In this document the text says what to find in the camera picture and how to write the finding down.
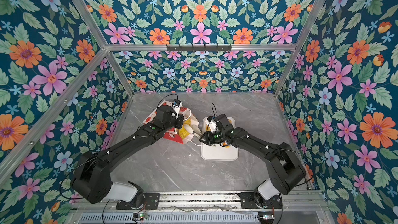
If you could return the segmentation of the ring shaped fake bread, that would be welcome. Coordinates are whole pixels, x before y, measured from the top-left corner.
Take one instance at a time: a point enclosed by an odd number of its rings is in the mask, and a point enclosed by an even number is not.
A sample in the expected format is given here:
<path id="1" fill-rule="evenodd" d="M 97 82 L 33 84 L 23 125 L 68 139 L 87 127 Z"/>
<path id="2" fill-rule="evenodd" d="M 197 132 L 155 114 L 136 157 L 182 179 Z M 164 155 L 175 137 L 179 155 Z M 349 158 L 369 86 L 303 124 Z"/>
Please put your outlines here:
<path id="1" fill-rule="evenodd" d="M 183 142 L 188 142 L 193 138 L 193 134 L 191 133 L 191 128 L 188 124 L 184 124 L 182 128 L 178 132 Z"/>

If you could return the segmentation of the red white paper bag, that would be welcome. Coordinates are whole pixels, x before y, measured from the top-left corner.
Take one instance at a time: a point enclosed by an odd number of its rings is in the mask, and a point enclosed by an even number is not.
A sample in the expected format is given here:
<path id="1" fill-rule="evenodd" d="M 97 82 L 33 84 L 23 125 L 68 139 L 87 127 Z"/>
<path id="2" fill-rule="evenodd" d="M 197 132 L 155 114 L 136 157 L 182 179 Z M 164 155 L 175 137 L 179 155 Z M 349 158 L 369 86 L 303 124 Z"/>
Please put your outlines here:
<path id="1" fill-rule="evenodd" d="M 199 122 L 192 111 L 178 99 L 171 102 L 163 100 L 144 121 L 140 130 L 145 132 L 145 137 L 155 141 L 165 138 L 179 144 L 191 142 L 201 133 Z"/>

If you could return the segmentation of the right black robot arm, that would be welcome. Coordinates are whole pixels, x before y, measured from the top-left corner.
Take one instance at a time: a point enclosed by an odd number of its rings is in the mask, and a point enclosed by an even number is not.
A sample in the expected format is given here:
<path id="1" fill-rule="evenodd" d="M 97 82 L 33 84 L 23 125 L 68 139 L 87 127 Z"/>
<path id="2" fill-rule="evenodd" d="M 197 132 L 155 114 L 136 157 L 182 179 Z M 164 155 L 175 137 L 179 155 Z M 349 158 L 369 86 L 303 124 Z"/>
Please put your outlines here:
<path id="1" fill-rule="evenodd" d="M 208 117 L 199 140 L 207 146 L 243 149 L 266 164 L 269 178 L 254 190 L 252 198 L 260 208 L 267 207 L 279 194 L 287 195 L 306 176 L 297 152 L 289 144 L 273 144 L 257 138 L 243 128 L 234 127 L 225 114 Z"/>

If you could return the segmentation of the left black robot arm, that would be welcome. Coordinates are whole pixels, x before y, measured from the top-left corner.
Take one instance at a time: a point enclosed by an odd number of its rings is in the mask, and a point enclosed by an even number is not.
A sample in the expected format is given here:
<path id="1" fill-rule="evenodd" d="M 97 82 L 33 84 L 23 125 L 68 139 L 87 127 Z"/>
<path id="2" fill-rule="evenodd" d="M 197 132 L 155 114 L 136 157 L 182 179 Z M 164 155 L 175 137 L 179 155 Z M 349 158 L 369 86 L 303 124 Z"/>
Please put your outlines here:
<path id="1" fill-rule="evenodd" d="M 91 204 L 102 200 L 130 202 L 140 207 L 143 190 L 133 182 L 113 182 L 111 172 L 133 154 L 154 144 L 172 128 L 180 129 L 184 116 L 180 106 L 162 105 L 154 119 L 140 127 L 128 138 L 98 153 L 84 153 L 71 179 L 71 188 Z"/>

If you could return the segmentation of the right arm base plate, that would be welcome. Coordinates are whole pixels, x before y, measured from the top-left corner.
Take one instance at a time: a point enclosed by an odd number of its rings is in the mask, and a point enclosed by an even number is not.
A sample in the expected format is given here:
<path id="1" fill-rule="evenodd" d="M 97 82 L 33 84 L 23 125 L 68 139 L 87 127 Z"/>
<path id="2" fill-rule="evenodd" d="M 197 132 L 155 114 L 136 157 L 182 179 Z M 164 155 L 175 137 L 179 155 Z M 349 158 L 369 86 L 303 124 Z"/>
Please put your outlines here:
<path id="1" fill-rule="evenodd" d="M 258 193 L 241 192 L 237 196 L 240 198 L 242 209 L 282 209 L 283 201 L 281 195 L 275 195 L 268 200 L 264 200 Z"/>

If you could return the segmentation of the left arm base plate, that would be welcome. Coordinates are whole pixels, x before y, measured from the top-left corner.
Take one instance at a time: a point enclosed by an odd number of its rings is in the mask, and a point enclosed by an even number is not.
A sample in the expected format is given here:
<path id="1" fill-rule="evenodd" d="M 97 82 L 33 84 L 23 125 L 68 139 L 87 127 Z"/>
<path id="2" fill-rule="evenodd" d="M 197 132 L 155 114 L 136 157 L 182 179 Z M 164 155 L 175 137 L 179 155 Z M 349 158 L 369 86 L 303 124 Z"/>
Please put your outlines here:
<path id="1" fill-rule="evenodd" d="M 136 195 L 131 202 L 119 200 L 116 210 L 157 210 L 159 203 L 159 193 L 143 193 Z"/>

